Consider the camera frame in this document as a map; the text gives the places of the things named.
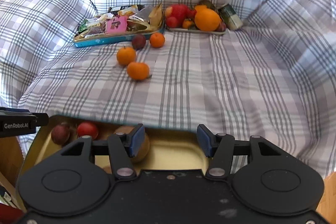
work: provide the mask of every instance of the pink snack package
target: pink snack package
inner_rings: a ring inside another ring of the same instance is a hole
[[[122,33],[126,32],[126,29],[127,17],[117,15],[106,22],[105,34]]]

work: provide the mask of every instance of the checkered blanket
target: checkered blanket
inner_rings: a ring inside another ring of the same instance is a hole
[[[192,132],[204,123],[236,139],[261,135],[322,176],[335,170],[335,0],[212,0],[231,3],[242,30],[165,32],[163,48],[137,52],[152,73],[141,83],[116,62],[127,42],[72,44],[78,22],[109,6],[197,1],[1,0],[0,104]],[[21,138],[24,153],[31,138]]]

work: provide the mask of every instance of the plaid cloth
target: plaid cloth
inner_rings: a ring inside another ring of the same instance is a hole
[[[49,115],[195,132],[204,123],[236,139],[261,135],[322,176],[336,164],[335,0],[231,3],[245,26],[224,36],[166,32],[137,52],[152,78],[131,81],[116,62],[128,43],[76,48],[83,18],[109,6],[199,0],[2,0],[0,104]],[[24,136],[26,153],[30,139]],[[234,170],[245,159],[234,160]]]

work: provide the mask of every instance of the metal pin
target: metal pin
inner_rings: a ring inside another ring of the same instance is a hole
[[[223,168],[211,168],[209,174],[213,177],[220,177],[225,175],[225,170]]]
[[[120,175],[121,177],[129,177],[130,175],[133,174],[133,170],[128,167],[122,167],[117,170],[117,174]]]

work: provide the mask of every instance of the orange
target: orange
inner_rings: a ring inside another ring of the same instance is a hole
[[[135,61],[137,54],[131,47],[123,47],[117,52],[117,61],[122,66],[127,66],[129,63]]]
[[[196,5],[195,7],[194,7],[194,10],[196,10],[197,12],[198,11],[201,11],[201,10],[203,10],[203,9],[207,9],[208,7],[206,6],[206,5]]]
[[[131,62],[127,66],[127,74],[133,80],[145,80],[149,78],[149,66],[145,63]]]
[[[149,43],[153,48],[161,48],[164,45],[165,41],[166,39],[164,35],[160,32],[153,33],[149,38]]]
[[[194,24],[194,22],[192,22],[189,19],[185,19],[182,23],[182,28],[184,29],[188,29],[190,26],[192,26]]]
[[[194,21],[201,31],[212,32],[219,27],[221,18],[214,10],[206,8],[197,11]]]

